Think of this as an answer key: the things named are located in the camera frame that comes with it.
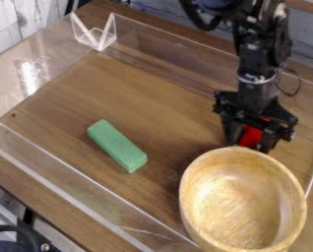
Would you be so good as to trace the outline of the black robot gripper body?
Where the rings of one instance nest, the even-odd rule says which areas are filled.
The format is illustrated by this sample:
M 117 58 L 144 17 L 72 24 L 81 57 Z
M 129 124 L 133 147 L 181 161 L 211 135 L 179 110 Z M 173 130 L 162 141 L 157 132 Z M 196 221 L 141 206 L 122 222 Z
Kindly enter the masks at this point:
M 279 74 L 273 74 L 269 78 L 240 76 L 237 92 L 215 92 L 213 111 L 221 117 L 231 116 L 244 125 L 251 125 L 261 130 L 275 125 L 283 127 L 283 140 L 291 141 L 299 119 L 279 103 L 279 81 Z

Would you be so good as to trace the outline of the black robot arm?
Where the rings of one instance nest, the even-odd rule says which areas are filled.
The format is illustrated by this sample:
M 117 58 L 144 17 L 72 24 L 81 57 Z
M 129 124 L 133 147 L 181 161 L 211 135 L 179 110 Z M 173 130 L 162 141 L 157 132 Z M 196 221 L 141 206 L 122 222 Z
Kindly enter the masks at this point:
M 288 8 L 284 0 L 196 0 L 200 9 L 232 23 L 240 57 L 239 90 L 217 91 L 220 114 L 232 145 L 268 153 L 290 141 L 298 117 L 283 107 L 281 74 L 291 55 Z

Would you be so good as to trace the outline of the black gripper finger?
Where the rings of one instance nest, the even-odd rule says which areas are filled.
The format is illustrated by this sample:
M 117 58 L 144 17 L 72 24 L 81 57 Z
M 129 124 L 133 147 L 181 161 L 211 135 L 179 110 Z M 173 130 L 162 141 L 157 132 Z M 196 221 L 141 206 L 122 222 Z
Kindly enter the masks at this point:
M 277 142 L 284 138 L 284 128 L 275 125 L 263 130 L 261 141 L 257 145 L 257 150 L 265 154 L 275 148 Z
M 244 123 L 231 116 L 223 116 L 221 121 L 227 141 L 231 145 L 236 145 L 244 133 Z

